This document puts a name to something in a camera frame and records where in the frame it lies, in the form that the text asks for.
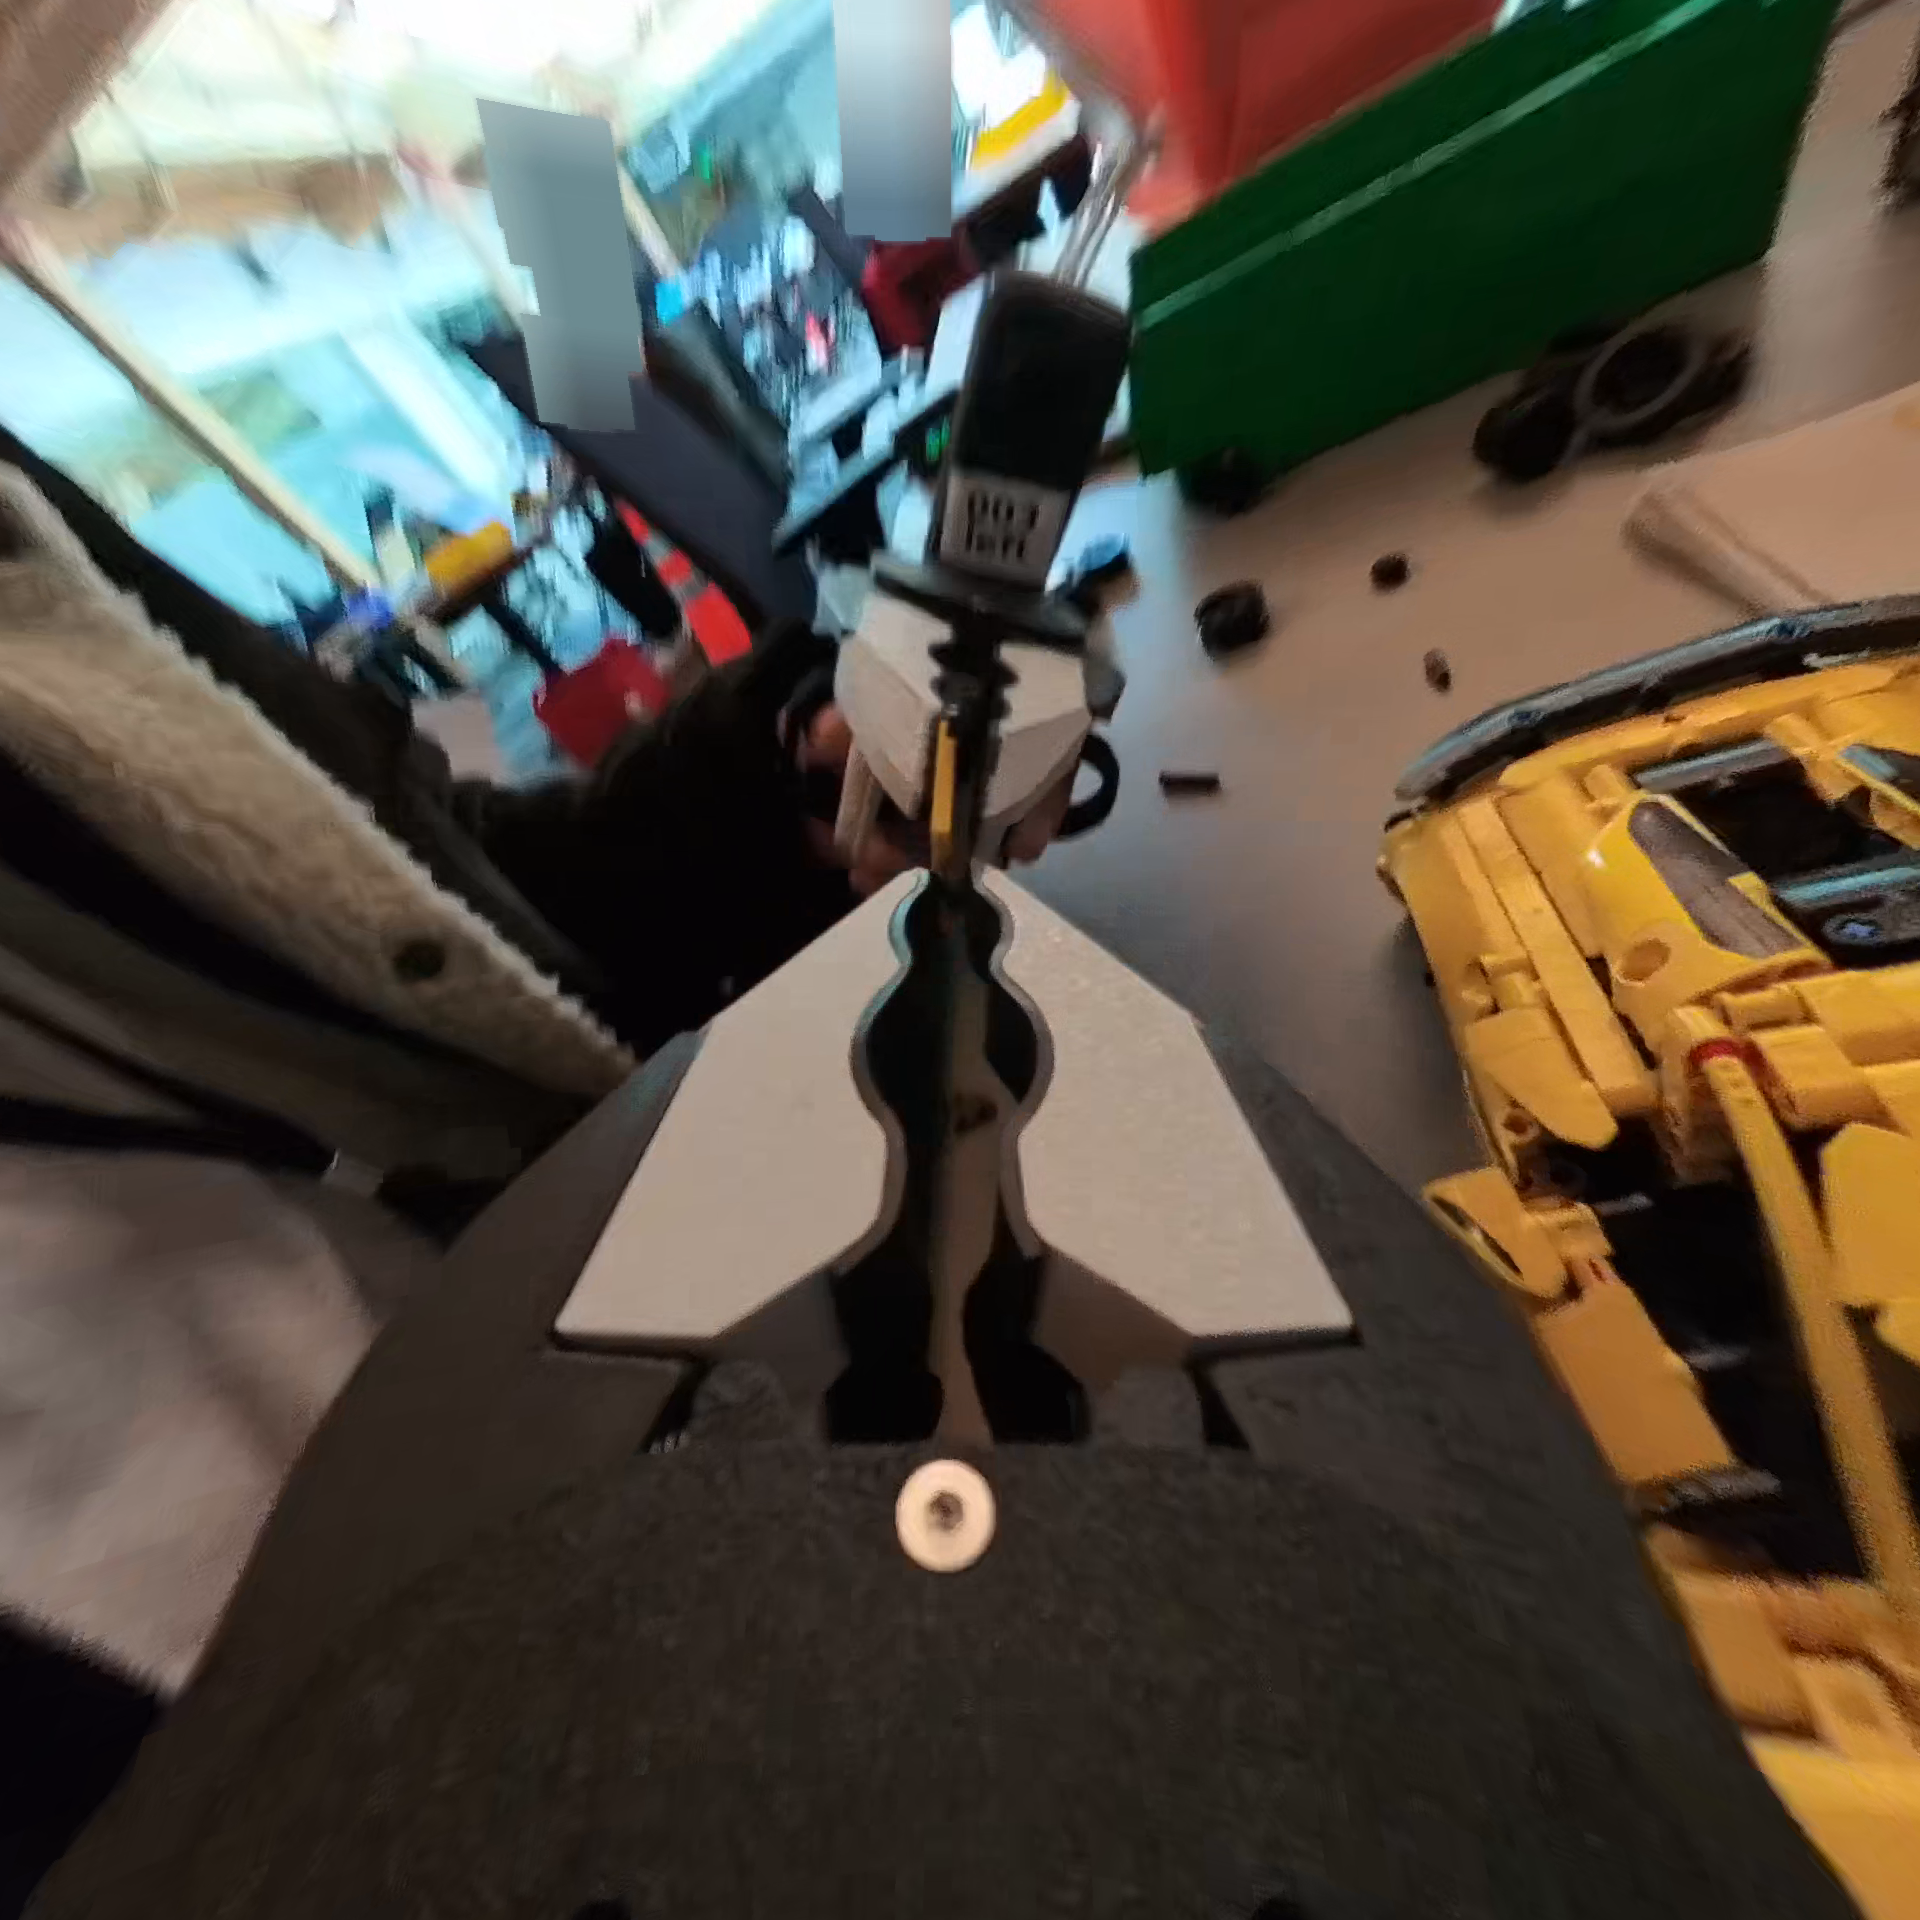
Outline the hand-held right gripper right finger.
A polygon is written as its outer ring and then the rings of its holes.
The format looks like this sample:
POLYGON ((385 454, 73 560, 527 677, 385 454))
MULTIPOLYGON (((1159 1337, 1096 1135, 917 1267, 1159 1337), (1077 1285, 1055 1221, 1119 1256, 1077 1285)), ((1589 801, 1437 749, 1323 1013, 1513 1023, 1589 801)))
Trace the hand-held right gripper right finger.
POLYGON ((1011 1212, 1039 1259, 1030 1337, 1083 1385, 1347 1343, 1303 1212, 1202 1024, 1002 873, 993 977, 1033 1023, 1011 1212))

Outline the person's left hand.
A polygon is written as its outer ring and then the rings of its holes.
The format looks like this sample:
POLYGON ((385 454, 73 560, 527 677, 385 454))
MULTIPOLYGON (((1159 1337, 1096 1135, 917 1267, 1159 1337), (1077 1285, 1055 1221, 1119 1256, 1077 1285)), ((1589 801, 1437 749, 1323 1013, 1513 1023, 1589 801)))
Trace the person's left hand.
POLYGON ((920 831, 859 750, 845 710, 827 701, 798 737, 796 773, 814 857, 866 899, 925 865, 920 831))

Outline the yellow toy brick car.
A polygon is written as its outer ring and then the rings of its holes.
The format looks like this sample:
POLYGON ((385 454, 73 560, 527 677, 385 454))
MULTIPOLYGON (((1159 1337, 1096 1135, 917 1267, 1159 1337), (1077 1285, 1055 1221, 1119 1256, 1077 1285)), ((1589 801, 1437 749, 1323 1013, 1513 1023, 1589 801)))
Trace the yellow toy brick car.
POLYGON ((1543 687, 1397 794, 1484 1149, 1424 1205, 1747 1754, 1863 1916, 1917 1916, 1917 595, 1543 687))

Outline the green plastic bin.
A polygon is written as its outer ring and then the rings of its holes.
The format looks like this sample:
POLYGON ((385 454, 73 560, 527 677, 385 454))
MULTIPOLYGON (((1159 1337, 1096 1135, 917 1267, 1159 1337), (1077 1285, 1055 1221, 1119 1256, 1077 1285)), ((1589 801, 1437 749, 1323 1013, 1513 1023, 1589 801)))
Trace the green plastic bin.
POLYGON ((1143 475, 1298 469, 1769 252, 1834 3, 1546 4, 1131 262, 1143 475))

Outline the grey desk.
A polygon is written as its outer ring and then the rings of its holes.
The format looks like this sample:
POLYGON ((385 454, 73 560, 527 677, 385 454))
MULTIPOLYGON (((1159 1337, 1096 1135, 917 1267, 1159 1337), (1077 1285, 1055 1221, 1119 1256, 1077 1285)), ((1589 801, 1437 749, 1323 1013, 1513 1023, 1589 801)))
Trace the grey desk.
POLYGON ((1474 461, 1471 417, 1532 385, 1500 372, 1399 419, 1238 522, 1188 509, 1176 532, 1143 504, 1117 816, 1020 873, 1201 1017, 1351 1295, 1351 1341, 1206 1363, 1204 1398, 1256 1456, 1355 1476, 1378 1502, 1441 1473, 1602 1460, 1520 1305, 1429 1212, 1427 1188, 1484 1149, 1427 955, 1381 879, 1399 785, 1490 708, 1732 623, 1620 538, 1648 447, 1530 487, 1474 461), (1382 555, 1408 556, 1404 588, 1373 588, 1382 555), (1212 659, 1193 612, 1248 580, 1270 635, 1212 659), (1424 682, 1435 649, 1447 694, 1424 682), (1173 768, 1223 790, 1167 798, 1173 768))

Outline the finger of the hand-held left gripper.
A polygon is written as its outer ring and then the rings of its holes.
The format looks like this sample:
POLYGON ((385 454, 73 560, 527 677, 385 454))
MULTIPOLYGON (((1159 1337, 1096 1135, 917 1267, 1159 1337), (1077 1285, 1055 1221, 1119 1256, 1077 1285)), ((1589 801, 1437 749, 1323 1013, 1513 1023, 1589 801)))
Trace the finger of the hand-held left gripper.
POLYGON ((833 702, 850 737, 846 780, 859 805, 878 798, 911 822, 926 818, 950 640, 948 623, 920 607, 866 605, 840 642, 833 702))
POLYGON ((1086 666, 1029 640, 1001 649, 1013 682, 993 722, 977 858, 1039 858, 1066 821, 1088 738, 1086 666))

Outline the red tote bag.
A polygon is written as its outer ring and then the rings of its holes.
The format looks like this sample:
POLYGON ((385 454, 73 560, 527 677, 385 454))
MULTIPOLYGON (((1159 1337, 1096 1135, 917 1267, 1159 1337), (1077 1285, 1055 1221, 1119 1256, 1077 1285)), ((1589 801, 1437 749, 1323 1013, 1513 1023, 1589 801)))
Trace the red tote bag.
POLYGON ((1149 234, 1494 31, 1502 3, 1025 4, 1068 84, 1159 151, 1129 196, 1149 234))

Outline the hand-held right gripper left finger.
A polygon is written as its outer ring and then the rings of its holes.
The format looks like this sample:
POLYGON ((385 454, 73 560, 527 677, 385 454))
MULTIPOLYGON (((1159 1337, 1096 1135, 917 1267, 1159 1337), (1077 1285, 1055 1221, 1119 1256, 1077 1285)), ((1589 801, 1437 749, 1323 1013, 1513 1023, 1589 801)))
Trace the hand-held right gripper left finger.
POLYGON ((907 973, 899 876, 738 999, 701 1037, 579 1281, 555 1341, 588 1355, 838 1374, 835 1278, 900 1212, 900 1126, 877 1114, 857 1044, 907 973))

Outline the orange traffic cone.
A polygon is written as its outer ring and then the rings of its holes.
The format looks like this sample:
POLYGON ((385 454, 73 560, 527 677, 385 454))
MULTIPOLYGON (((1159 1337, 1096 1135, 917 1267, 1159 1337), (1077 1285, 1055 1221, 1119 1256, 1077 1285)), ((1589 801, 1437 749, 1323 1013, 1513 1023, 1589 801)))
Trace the orange traffic cone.
POLYGON ((725 668, 754 653, 754 632, 733 598, 636 507, 612 502, 612 517, 641 553, 645 577, 679 617, 676 647, 705 668, 725 668))

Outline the instruction booklet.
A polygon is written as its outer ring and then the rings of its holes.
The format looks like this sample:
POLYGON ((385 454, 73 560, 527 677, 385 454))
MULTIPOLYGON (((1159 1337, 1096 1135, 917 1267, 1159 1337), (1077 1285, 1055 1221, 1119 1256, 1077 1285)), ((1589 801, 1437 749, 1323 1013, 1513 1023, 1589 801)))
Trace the instruction booklet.
POLYGON ((1747 615, 1917 597, 1918 389, 1658 469, 1623 535, 1747 615))

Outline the dark blue board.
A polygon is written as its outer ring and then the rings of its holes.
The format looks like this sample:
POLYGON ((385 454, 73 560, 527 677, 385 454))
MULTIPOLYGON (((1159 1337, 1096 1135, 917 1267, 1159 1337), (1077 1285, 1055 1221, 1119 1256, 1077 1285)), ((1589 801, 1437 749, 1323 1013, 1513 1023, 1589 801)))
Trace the dark blue board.
POLYGON ((814 623, 818 584, 813 570, 804 559, 774 551, 784 497, 670 397, 636 380, 630 428, 579 431, 541 419, 517 333, 493 330, 464 344, 462 353, 601 492, 632 507, 684 553, 748 627, 814 623))

